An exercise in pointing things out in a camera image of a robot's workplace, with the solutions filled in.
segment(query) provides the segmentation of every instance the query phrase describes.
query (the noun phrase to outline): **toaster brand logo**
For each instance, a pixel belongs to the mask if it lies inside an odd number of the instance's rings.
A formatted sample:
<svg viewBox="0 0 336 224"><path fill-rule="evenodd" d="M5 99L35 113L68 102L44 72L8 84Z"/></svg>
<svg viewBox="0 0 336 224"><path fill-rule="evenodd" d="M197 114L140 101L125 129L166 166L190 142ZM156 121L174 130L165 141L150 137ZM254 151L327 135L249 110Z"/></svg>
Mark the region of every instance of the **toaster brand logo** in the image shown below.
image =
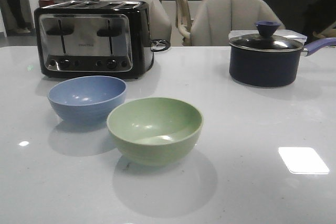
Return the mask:
<svg viewBox="0 0 336 224"><path fill-rule="evenodd" d="M78 44L80 47L93 47L94 44L86 43L86 44Z"/></svg>

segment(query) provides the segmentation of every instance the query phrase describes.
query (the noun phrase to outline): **shoe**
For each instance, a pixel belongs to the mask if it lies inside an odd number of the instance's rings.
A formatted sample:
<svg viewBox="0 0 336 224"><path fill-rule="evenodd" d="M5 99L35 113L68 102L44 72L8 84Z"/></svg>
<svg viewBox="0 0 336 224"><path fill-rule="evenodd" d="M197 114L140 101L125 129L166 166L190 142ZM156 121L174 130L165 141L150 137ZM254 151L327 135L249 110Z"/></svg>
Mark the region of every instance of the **shoe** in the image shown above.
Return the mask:
<svg viewBox="0 0 336 224"><path fill-rule="evenodd" d="M16 29L14 29L14 32L17 33L17 34L29 34L30 30L27 27L25 27L25 28L16 28Z"/></svg>

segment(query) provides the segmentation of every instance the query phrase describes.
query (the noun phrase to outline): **green bowl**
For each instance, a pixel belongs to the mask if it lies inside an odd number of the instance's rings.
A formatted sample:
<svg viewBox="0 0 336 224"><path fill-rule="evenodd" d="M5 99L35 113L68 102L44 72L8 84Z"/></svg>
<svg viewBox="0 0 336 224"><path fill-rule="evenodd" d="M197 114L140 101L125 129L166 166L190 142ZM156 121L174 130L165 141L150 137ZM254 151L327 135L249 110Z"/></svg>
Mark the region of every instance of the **green bowl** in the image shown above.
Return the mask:
<svg viewBox="0 0 336 224"><path fill-rule="evenodd" d="M171 98L145 98L116 107L107 127L118 150L129 160L162 166L195 146L203 117L192 105Z"/></svg>

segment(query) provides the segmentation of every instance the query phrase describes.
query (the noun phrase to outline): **pan handle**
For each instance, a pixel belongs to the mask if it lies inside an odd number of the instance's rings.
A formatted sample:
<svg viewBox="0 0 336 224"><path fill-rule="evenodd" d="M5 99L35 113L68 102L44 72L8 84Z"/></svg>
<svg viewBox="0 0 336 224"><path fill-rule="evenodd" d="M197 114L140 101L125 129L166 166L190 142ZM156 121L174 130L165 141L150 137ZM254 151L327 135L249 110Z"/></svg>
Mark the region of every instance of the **pan handle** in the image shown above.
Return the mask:
<svg viewBox="0 0 336 224"><path fill-rule="evenodd" d="M322 47L326 46L335 46L336 45L336 38L325 38L315 40L307 45L305 45L303 52L307 53L304 56L309 56L315 53L317 50L321 49Z"/></svg>

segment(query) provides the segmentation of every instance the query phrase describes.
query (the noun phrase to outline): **person's leg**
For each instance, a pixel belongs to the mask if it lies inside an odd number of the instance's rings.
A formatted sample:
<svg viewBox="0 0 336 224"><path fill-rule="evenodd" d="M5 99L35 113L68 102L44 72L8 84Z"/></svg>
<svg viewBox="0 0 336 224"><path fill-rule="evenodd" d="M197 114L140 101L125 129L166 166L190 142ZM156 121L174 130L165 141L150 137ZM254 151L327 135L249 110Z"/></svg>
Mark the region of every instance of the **person's leg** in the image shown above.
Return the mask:
<svg viewBox="0 0 336 224"><path fill-rule="evenodd" d="M7 0L10 11L12 12L17 26L24 29L26 27L26 22L22 16L20 0Z"/></svg>

